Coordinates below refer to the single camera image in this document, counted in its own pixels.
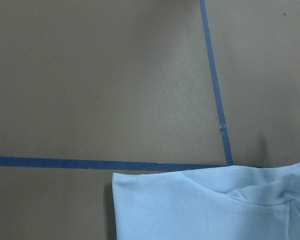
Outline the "light blue t-shirt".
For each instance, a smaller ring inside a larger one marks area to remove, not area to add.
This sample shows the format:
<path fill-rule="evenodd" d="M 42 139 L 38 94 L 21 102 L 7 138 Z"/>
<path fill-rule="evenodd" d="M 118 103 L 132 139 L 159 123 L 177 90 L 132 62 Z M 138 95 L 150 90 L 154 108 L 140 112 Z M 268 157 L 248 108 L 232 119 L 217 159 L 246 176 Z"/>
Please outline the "light blue t-shirt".
<path fill-rule="evenodd" d="M 119 240 L 300 240 L 300 162 L 112 177 Z"/>

